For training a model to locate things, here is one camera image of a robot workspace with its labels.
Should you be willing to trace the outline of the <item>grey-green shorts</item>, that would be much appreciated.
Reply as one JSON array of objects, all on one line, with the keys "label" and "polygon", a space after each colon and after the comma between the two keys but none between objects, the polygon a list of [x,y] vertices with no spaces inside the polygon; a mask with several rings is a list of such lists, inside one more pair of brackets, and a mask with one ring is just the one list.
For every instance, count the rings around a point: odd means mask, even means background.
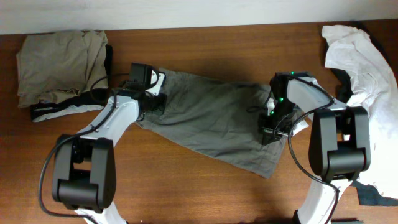
[{"label": "grey-green shorts", "polygon": [[268,84],[228,83],[186,72],[163,72],[164,113],[146,113],[137,125],[205,156],[267,179],[272,176],[287,138],[263,145],[258,114],[246,111],[265,102]]}]

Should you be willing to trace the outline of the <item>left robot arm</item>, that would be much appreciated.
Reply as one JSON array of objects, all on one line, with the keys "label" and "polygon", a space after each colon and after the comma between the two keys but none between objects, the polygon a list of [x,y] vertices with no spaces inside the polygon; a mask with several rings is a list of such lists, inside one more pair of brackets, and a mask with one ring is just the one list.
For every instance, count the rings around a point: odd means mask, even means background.
[{"label": "left robot arm", "polygon": [[125,223],[119,214],[114,148],[146,112],[164,112],[167,96],[115,90],[100,114],[74,135],[61,135],[54,152],[52,197],[87,223]]}]

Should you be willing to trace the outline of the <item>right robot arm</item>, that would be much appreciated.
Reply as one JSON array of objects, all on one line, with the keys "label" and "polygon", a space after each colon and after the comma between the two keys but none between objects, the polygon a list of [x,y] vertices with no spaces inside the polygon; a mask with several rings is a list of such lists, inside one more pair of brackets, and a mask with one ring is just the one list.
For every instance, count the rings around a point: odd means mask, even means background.
[{"label": "right robot arm", "polygon": [[[309,178],[303,205],[294,212],[293,223],[331,223],[343,192],[371,163],[369,115],[362,106],[348,106],[323,89],[307,72],[277,72],[270,81],[272,109],[259,115],[262,144],[287,138],[290,155]],[[295,156],[294,128],[312,121],[306,171]]]}]

